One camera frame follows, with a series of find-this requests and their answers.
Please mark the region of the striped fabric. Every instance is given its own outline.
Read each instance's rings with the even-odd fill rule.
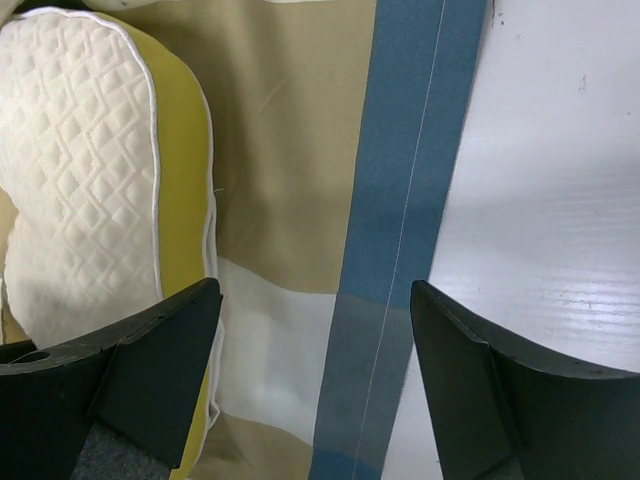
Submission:
[[[191,66],[214,117],[223,414],[195,480],[440,476],[409,289],[429,275],[485,9],[216,0],[118,13]],[[406,448],[415,438],[427,443]]]

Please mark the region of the beige fabric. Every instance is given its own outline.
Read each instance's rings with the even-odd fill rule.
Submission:
[[[374,13],[374,0],[118,12],[184,60],[211,103],[220,256],[290,290],[338,288]]]
[[[11,229],[13,228],[13,222],[15,221],[17,214],[18,211],[13,206],[13,203],[11,203],[9,196],[0,189],[0,275],[4,273],[4,258],[7,253],[7,239],[9,238],[9,233],[11,233]],[[0,323],[0,344],[20,342],[27,339],[22,328],[20,328],[6,308],[2,312],[2,321]]]
[[[222,414],[205,441],[192,480],[306,479],[312,448],[290,433]]]
[[[0,27],[24,0],[0,0]]]

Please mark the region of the blue stripe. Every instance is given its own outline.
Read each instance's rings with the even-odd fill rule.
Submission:
[[[411,282],[431,268],[485,9],[378,0],[310,478],[382,473],[413,344]]]

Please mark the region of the white stripe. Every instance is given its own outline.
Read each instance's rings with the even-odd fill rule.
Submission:
[[[293,292],[219,263],[226,295],[222,411],[312,445],[336,296]]]

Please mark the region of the cushion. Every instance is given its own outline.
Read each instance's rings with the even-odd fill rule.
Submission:
[[[0,31],[0,187],[17,216],[4,271],[38,347],[215,276],[211,119],[190,70],[107,16],[53,8]],[[181,469],[217,409],[203,381]]]

